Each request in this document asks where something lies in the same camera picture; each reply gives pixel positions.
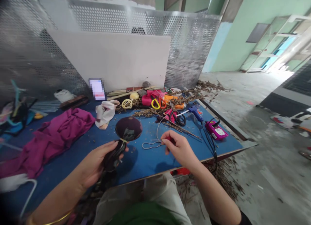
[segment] white cloth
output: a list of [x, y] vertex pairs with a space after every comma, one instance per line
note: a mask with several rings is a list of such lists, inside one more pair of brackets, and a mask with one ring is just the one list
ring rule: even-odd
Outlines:
[[27, 174], [19, 174], [0, 179], [0, 193], [17, 190], [20, 185], [28, 181]]
[[71, 94], [70, 91], [61, 90], [60, 92], [55, 92], [54, 97], [58, 99], [61, 103], [63, 103], [68, 100], [74, 99], [75, 95]]
[[108, 189], [100, 199], [93, 225], [107, 224], [119, 211], [141, 201], [141, 192], [145, 201], [154, 201], [168, 209], [182, 224], [191, 225], [176, 188], [176, 182], [170, 173], [164, 173], [127, 185]]
[[114, 117], [116, 107], [120, 104], [117, 100], [103, 101], [96, 106], [95, 125], [100, 129], [107, 129], [109, 121]]

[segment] magenta cloth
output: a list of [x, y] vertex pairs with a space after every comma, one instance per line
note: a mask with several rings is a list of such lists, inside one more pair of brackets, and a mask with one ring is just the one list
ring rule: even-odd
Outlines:
[[[172, 109], [170, 108], [169, 110], [167, 110], [166, 112], [166, 115], [165, 115], [165, 119], [166, 120], [170, 120], [169, 119], [169, 116], [171, 115], [171, 113], [172, 113]], [[171, 122], [173, 122], [173, 123], [175, 123], [175, 118], [174, 118], [174, 116], [171, 116], [171, 120], [170, 120]]]
[[24, 146], [19, 157], [0, 164], [0, 178], [21, 173], [27, 173], [30, 179], [36, 178], [43, 165], [69, 149], [94, 122], [95, 118], [89, 112], [75, 108], [43, 123], [33, 132], [35, 137]]
[[151, 106], [151, 101], [152, 101], [151, 96], [153, 96], [153, 98], [158, 98], [159, 96], [161, 96], [161, 98], [163, 98], [163, 96], [165, 94], [166, 94], [166, 92], [163, 93], [161, 90], [153, 90], [153, 91], [147, 90], [147, 94], [143, 95], [143, 97], [142, 97], [142, 104], [144, 106]]

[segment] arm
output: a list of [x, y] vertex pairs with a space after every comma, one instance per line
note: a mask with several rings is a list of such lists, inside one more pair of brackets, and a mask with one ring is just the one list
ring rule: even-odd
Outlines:
[[[68, 214], [86, 190], [94, 185], [103, 169], [101, 162], [105, 155], [116, 148], [118, 142], [112, 141], [92, 150], [82, 162], [57, 185], [27, 219], [27, 225], [48, 224]], [[64, 224], [69, 216], [55, 224]]]
[[[174, 139], [175, 145], [165, 139], [168, 136]], [[171, 151], [177, 161], [195, 176], [210, 217], [221, 225], [239, 225], [242, 217], [238, 206], [210, 171], [198, 160], [187, 139], [169, 130], [162, 135], [161, 140], [167, 147], [166, 154]]]

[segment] green shirt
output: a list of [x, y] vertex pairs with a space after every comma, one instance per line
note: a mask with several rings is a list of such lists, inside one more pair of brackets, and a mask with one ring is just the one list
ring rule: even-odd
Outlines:
[[170, 211], [155, 202], [140, 202], [113, 216], [109, 225], [180, 225]]

